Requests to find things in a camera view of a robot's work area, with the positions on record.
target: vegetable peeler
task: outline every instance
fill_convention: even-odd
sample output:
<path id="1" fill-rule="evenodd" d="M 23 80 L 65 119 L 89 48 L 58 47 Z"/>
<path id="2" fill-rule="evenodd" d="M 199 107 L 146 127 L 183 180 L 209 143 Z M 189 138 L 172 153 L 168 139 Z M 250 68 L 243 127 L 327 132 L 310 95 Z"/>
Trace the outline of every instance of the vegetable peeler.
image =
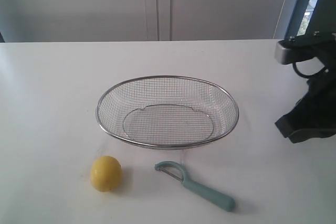
<path id="1" fill-rule="evenodd" d="M 164 167 L 173 167 L 173 168 L 180 170 L 182 173 L 182 178 L 169 172 Z M 193 181 L 192 179 L 189 178 L 187 170 L 182 165 L 176 162 L 173 162 L 173 161 L 163 161 L 163 162 L 156 164 L 154 168 L 155 170 L 161 170 L 164 173 L 167 173 L 173 178 L 179 180 L 185 188 L 198 194 L 202 198 L 207 199 L 208 201 L 219 206 L 225 211 L 231 212 L 235 209 L 236 202 L 232 197 L 222 194 L 214 189 L 211 189 L 209 187 L 206 187 L 200 183 Z"/>

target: white table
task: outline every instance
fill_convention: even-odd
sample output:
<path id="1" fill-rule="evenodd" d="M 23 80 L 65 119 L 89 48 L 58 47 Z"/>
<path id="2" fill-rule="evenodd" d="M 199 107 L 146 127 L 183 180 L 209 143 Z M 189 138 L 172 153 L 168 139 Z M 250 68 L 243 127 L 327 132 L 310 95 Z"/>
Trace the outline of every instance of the white table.
<path id="1" fill-rule="evenodd" d="M 274 59 L 275 40 L 0 45 L 0 223 L 335 223 L 336 139 L 291 144 L 274 122 L 307 90 Z M 301 66 L 318 70 L 317 63 Z M 240 119 L 186 151 L 142 149 L 104 133 L 94 110 L 118 82 L 176 74 L 227 89 Z M 115 193 L 89 182 L 101 155 L 124 170 Z M 182 162 L 232 195 L 227 213 L 154 170 Z"/>

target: yellow lemon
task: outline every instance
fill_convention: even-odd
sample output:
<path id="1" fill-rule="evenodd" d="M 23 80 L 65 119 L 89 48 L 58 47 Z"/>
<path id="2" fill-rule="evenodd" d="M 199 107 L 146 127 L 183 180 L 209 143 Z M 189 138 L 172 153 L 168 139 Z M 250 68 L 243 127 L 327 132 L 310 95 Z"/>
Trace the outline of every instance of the yellow lemon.
<path id="1" fill-rule="evenodd" d="M 102 156 L 95 160 L 91 167 L 90 181 L 98 191 L 116 189 L 122 178 L 121 166 L 114 157 Z"/>

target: peeler handle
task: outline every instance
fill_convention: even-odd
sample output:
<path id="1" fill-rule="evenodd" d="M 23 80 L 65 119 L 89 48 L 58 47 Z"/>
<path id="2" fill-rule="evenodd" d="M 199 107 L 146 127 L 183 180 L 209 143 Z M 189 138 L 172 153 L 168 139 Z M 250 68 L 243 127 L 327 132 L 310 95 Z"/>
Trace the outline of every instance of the peeler handle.
<path id="1" fill-rule="evenodd" d="M 224 209 L 225 211 L 231 212 L 235 209 L 236 202 L 228 195 L 222 194 L 189 178 L 185 178 L 182 182 L 182 185 L 188 190 Z"/>

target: cabinet door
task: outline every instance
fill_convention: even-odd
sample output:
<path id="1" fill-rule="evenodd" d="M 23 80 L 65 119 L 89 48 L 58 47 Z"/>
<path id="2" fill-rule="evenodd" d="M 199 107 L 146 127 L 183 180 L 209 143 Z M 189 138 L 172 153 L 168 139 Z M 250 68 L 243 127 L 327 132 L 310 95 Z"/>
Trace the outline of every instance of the cabinet door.
<path id="1" fill-rule="evenodd" d="M 6 41 L 158 39 L 156 0 L 1 0 L 0 10 Z"/>
<path id="2" fill-rule="evenodd" d="M 171 0 L 170 25 L 159 19 L 171 40 L 272 38 L 285 0 Z"/>

